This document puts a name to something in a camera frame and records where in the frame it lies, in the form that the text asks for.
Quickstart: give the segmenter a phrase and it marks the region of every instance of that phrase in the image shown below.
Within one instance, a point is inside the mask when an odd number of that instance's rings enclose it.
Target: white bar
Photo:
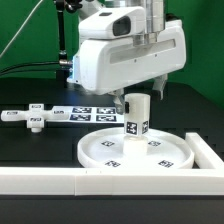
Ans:
[[[0,168],[0,195],[224,195],[223,169],[115,169]]]
[[[197,133],[186,133],[185,140],[195,153],[195,162],[201,169],[224,168],[223,161]]]

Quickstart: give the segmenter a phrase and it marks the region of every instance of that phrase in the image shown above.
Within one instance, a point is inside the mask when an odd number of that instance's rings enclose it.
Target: white robot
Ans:
[[[181,21],[164,22],[163,0],[106,0],[105,5],[83,1],[80,50],[68,81],[94,94],[112,94],[117,111],[125,114],[124,128],[84,136],[78,144],[84,168],[1,168],[0,181],[6,187],[0,185],[0,192],[224,195],[224,163],[199,135],[187,133],[183,140],[149,129],[150,96],[122,98],[123,88],[152,78],[162,98],[167,73],[183,68],[186,61]],[[37,111],[33,107],[31,114]],[[45,116],[66,116],[59,112]],[[3,120],[7,113],[2,113]],[[190,169],[194,162],[200,169]]]
[[[114,95],[122,113],[124,87],[155,78],[153,90],[163,97],[167,73],[185,64],[185,38],[181,20],[165,22],[163,0],[106,0],[105,4],[110,8],[97,1],[83,2],[80,50],[68,82],[94,94]]]

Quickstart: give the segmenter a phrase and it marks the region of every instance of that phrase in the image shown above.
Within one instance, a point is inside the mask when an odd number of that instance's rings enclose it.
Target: cable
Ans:
[[[9,41],[9,43],[6,45],[5,49],[2,51],[2,53],[0,54],[0,58],[3,57],[3,55],[6,53],[6,51],[9,49],[9,47],[11,46],[11,44],[14,42],[14,40],[17,38],[17,36],[20,34],[20,32],[22,31],[22,29],[24,28],[24,26],[27,24],[27,22],[29,21],[29,19],[32,17],[32,15],[34,14],[34,12],[38,9],[38,7],[40,6],[40,4],[43,2],[44,0],[40,0],[37,5],[33,8],[33,10],[31,11],[31,13],[28,15],[28,17],[26,18],[26,20],[24,21],[24,23],[22,24],[22,26],[19,28],[19,30],[16,32],[16,34],[14,35],[14,37]]]
[[[18,65],[12,65],[10,67],[4,68],[0,70],[0,74],[4,72],[8,72],[10,70],[14,70],[22,67],[31,67],[31,66],[45,66],[45,65],[59,65],[58,61],[46,61],[46,62],[30,62],[30,63],[22,63]]]
[[[13,74],[13,73],[22,73],[22,72],[48,72],[48,71],[55,71],[57,70],[57,68],[50,68],[50,69],[29,69],[29,70],[19,70],[19,71],[11,71],[11,72],[4,72],[4,73],[0,73],[0,77],[1,76],[5,76],[8,74]]]

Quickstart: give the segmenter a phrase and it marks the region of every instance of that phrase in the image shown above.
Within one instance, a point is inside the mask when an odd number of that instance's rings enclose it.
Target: white cylinder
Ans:
[[[42,131],[42,128],[31,128],[31,131],[32,131],[33,133],[39,133],[39,132]]]
[[[148,138],[141,137],[124,137],[123,154],[128,157],[137,158],[146,156],[148,148]]]
[[[125,95],[127,111],[124,115],[125,134],[141,136],[149,129],[150,96],[141,93]]]

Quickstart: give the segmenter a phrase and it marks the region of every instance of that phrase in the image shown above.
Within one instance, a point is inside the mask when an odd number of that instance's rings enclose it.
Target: green background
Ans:
[[[0,0],[0,52],[19,29],[38,0]],[[167,0],[166,11],[179,16],[186,35],[187,63],[170,74],[169,81],[186,83],[224,108],[224,1]],[[66,49],[72,55],[78,48],[78,18],[65,15]],[[57,15],[53,0],[44,0],[7,53],[0,69],[10,65],[54,61],[58,58]],[[54,78],[53,72],[20,77]]]

